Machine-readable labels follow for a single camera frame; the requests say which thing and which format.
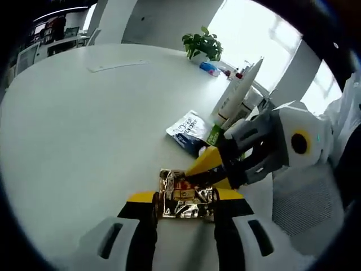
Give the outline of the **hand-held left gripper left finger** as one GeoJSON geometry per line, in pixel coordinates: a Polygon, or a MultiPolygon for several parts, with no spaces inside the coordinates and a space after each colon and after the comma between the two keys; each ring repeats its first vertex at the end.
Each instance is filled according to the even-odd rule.
{"type": "Polygon", "coordinates": [[[128,198],[116,217],[87,232],[78,247],[79,270],[152,270],[157,242],[158,193],[128,198]]]}

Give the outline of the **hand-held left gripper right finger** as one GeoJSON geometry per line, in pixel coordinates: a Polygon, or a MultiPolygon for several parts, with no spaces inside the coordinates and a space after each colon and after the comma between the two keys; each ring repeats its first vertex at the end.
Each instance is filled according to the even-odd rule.
{"type": "Polygon", "coordinates": [[[292,270],[287,235],[255,215],[237,191],[216,188],[213,213],[219,270],[292,270]]]}

